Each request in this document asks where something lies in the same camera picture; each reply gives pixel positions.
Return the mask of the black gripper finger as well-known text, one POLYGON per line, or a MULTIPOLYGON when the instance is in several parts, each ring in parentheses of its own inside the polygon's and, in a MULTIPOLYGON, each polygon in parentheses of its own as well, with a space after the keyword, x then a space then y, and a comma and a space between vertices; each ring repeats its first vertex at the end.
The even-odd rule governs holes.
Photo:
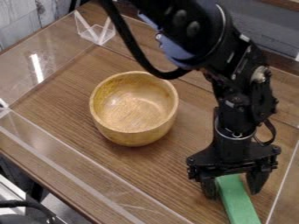
POLYGON ((219 197, 219 188, 216 185, 216 179, 211 177, 203 177, 200 179, 200 188, 204 196, 209 200, 215 200, 219 197))
POLYGON ((247 173, 247 186, 252 195, 260 193, 268 177, 268 171, 251 171, 247 173))

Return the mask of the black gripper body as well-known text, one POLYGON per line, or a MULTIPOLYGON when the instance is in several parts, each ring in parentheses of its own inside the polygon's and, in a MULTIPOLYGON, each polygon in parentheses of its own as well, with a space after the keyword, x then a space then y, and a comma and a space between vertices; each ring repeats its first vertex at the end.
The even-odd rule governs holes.
POLYGON ((203 182, 224 175, 245 173, 252 182, 265 183, 277 167, 280 152, 279 146, 261 146, 251 137, 227 138, 213 132, 209 146, 185 159, 188 178, 203 182))

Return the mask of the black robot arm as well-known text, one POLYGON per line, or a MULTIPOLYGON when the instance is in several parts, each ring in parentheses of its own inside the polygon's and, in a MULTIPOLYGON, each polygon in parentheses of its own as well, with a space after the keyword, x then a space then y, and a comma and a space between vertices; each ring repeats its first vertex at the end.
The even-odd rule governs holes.
POLYGON ((181 69, 200 70, 212 85, 212 142, 187 158, 189 179, 204 196, 217 198, 216 178, 243 173, 249 192, 260 192, 277 166, 280 148, 260 141, 257 126, 272 134, 268 117, 277 99, 271 89, 267 58, 253 41, 236 29, 217 0, 131 0, 143 20, 161 35, 160 47, 181 69))

